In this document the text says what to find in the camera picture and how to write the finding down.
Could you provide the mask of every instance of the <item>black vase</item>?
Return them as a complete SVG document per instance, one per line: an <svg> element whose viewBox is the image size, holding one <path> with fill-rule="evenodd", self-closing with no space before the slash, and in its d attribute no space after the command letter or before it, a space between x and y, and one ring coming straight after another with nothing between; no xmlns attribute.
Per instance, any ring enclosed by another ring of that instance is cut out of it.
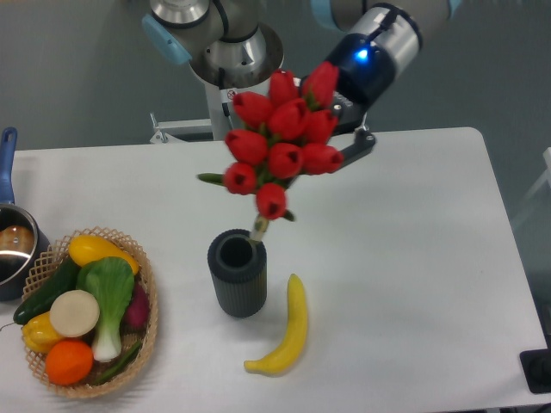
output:
<svg viewBox="0 0 551 413"><path fill-rule="evenodd" d="M249 317L266 301L266 249L246 230L222 232L208 248L208 266L216 298L226 313Z"/></svg>

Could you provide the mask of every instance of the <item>flower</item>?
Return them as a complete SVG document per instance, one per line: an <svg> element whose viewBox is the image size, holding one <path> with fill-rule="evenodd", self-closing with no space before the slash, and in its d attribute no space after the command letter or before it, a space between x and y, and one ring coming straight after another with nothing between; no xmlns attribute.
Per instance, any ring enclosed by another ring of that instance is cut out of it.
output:
<svg viewBox="0 0 551 413"><path fill-rule="evenodd" d="M280 143L271 147L268 154L268 170L279 179L295 176L302 168L302 151L293 144Z"/></svg>
<svg viewBox="0 0 551 413"><path fill-rule="evenodd" d="M305 130L306 141L312 144L326 144L337 123L338 119L329 109L313 112Z"/></svg>
<svg viewBox="0 0 551 413"><path fill-rule="evenodd" d="M258 129L272 115L274 105L266 96L243 92L233 97L233 109L247 126Z"/></svg>
<svg viewBox="0 0 551 413"><path fill-rule="evenodd" d="M257 187L257 175L252 166L236 162L226 170L222 183L232 194L247 195Z"/></svg>
<svg viewBox="0 0 551 413"><path fill-rule="evenodd" d="M257 191L258 212L266 219L278 219L287 211L285 191L279 185L269 182Z"/></svg>
<svg viewBox="0 0 551 413"><path fill-rule="evenodd" d="M304 157L302 169L311 175L335 172L344 160L340 151L323 144L304 145L302 156Z"/></svg>
<svg viewBox="0 0 551 413"><path fill-rule="evenodd" d="M314 107L327 108L333 102L337 80L338 68L329 62L323 62L302 84L302 95L308 102L314 102Z"/></svg>
<svg viewBox="0 0 551 413"><path fill-rule="evenodd" d="M278 69L269 80L269 99L277 108L299 97L299 89L294 85L292 71Z"/></svg>
<svg viewBox="0 0 551 413"><path fill-rule="evenodd" d="M268 156L268 142L260 133L234 129L226 135L225 141L239 162L255 166Z"/></svg>
<svg viewBox="0 0 551 413"><path fill-rule="evenodd" d="M293 99L275 110L268 120L268 129L282 140L294 140L304 133L309 117L304 99Z"/></svg>

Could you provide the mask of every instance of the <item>yellow banana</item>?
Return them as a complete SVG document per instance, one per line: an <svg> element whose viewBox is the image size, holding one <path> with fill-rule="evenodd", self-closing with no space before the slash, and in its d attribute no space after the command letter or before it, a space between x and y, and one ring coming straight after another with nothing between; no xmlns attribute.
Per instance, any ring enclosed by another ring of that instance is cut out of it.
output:
<svg viewBox="0 0 551 413"><path fill-rule="evenodd" d="M304 286L296 274L291 274L287 284L287 307L287 331L281 344L260 360L246 361L244 366L249 373L281 373L302 353L308 332L308 309Z"/></svg>

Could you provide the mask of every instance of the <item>woven basket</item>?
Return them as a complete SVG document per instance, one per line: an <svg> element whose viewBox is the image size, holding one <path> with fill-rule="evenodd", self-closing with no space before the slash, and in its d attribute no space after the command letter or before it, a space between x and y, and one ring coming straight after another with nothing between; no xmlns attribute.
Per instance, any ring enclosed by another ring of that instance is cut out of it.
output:
<svg viewBox="0 0 551 413"><path fill-rule="evenodd" d="M147 326L142 330L133 330L127 326L121 327L123 354L138 340L142 341L142 346L136 358L124 369L124 371L102 385L91 385L90 383L105 370L110 368L113 363L116 363L116 359L109 363L94 361L92 371L85 379L75 385L61 386L54 385L48 380L46 374L46 355L42 353L37 354L28 347L25 347L28 367L33 372L33 376L45 385L49 391L53 391L67 398L95 398L110 393L131 381L152 355L155 338L157 337L157 290L155 288L155 280L153 279L151 265L143 249L128 235L118 232L117 230L96 227L91 230L85 229L82 231L75 231L71 236L65 236L61 241L58 240L53 245L50 245L47 252L40 254L40 258L36 260L34 267L31 268L29 272L26 286L23 289L23 300L27 299L27 297L38 289L44 281L55 272L59 264L67 257L71 240L81 234L104 237L134 257L140 266L139 273L136 275L136 277L138 277L137 280L139 280L140 285L144 288L149 298L150 315Z"/></svg>

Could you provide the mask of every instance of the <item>pot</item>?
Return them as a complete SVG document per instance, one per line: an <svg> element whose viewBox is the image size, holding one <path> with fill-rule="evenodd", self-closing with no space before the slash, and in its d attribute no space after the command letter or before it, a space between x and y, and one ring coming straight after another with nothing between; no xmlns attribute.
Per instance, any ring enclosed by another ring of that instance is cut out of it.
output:
<svg viewBox="0 0 551 413"><path fill-rule="evenodd" d="M5 129L0 141L0 301L23 295L29 269L50 244L32 215L15 205L11 170L16 143L16 129Z"/></svg>

